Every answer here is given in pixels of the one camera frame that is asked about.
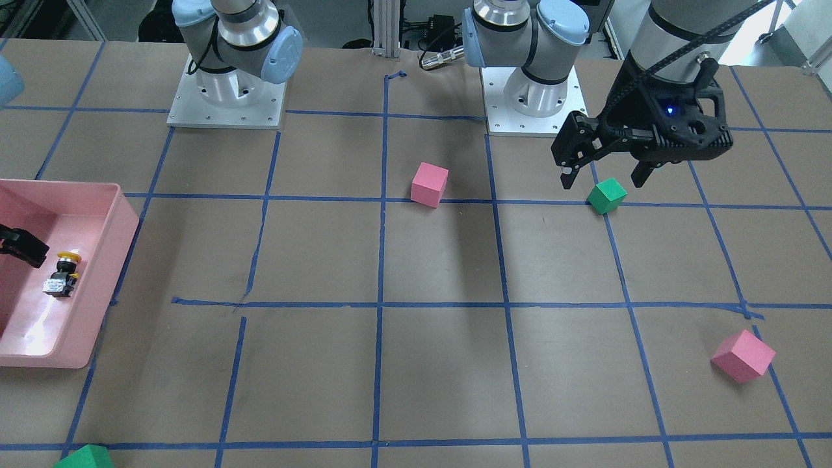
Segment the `green cube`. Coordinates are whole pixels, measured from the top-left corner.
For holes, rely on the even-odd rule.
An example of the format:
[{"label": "green cube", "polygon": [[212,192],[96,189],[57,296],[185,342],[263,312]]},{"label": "green cube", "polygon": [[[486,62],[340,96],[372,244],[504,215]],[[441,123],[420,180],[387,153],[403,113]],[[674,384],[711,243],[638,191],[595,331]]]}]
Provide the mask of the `green cube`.
[{"label": "green cube", "polygon": [[624,201],[624,197],[626,197],[626,190],[614,177],[611,177],[596,184],[589,193],[587,201],[592,204],[599,215],[602,215],[618,208],[618,205]]},{"label": "green cube", "polygon": [[58,461],[55,468],[113,468],[113,466],[106,448],[83,446],[67,458]]}]

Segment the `pink cube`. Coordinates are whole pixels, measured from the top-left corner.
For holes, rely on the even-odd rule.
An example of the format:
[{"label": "pink cube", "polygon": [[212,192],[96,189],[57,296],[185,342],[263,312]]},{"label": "pink cube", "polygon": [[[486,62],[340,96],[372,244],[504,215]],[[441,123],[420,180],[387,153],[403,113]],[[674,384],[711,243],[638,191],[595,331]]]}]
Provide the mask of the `pink cube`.
[{"label": "pink cube", "polygon": [[410,186],[410,199],[429,207],[438,207],[448,183],[448,169],[423,162]]},{"label": "pink cube", "polygon": [[735,381],[742,383],[765,374],[774,357],[773,349],[750,331],[743,330],[727,337],[714,353],[711,362]]}]

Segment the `beige table surface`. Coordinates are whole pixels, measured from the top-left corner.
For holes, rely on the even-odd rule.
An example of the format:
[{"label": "beige table surface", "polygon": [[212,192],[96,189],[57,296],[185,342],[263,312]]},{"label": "beige table surface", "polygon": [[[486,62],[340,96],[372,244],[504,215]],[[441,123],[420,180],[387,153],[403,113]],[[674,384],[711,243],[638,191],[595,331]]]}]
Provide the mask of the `beige table surface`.
[{"label": "beige table surface", "polygon": [[[642,189],[606,158],[600,217],[462,63],[307,49],[281,132],[173,130],[183,45],[0,47],[0,177],[141,214],[92,364],[0,369],[0,466],[832,466],[832,103],[797,69],[722,68],[735,147]],[[619,67],[577,64],[590,112]],[[777,356],[740,386],[709,359],[742,329]]]}]

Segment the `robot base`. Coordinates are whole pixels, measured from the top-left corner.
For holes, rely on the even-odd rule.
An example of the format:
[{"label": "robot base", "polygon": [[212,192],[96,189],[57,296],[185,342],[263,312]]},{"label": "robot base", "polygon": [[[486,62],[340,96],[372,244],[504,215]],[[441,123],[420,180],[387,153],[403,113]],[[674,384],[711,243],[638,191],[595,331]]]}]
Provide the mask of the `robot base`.
[{"label": "robot base", "polygon": [[503,137],[555,137],[569,112],[587,112],[575,67],[569,72],[567,79],[567,99],[561,109],[551,117],[530,117],[517,112],[506,102],[503,89],[513,72],[513,67],[482,68],[483,97],[489,134]]},{"label": "robot base", "polygon": [[170,127],[187,128],[248,128],[279,130],[283,117],[286,83],[279,85],[255,78],[262,87],[255,100],[244,106],[220,106],[201,96],[196,75],[182,72],[176,97],[167,116]]}]

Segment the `pink block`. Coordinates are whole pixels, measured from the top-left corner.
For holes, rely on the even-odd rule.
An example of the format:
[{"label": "pink block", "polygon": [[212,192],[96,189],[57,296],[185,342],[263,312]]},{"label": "pink block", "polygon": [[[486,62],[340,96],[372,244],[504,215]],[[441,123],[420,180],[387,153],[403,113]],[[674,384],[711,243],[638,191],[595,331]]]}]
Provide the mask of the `pink block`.
[{"label": "pink block", "polygon": [[[50,248],[38,268],[0,255],[0,366],[84,367],[139,220],[116,184],[0,179],[0,221]],[[77,251],[70,297],[42,292],[59,251]]]},{"label": "pink block", "polygon": [[775,351],[750,331],[743,330],[727,337],[711,358],[735,381],[742,383],[765,374]]},{"label": "pink block", "polygon": [[448,183],[448,169],[423,162],[410,186],[410,199],[429,207],[438,207]]}]

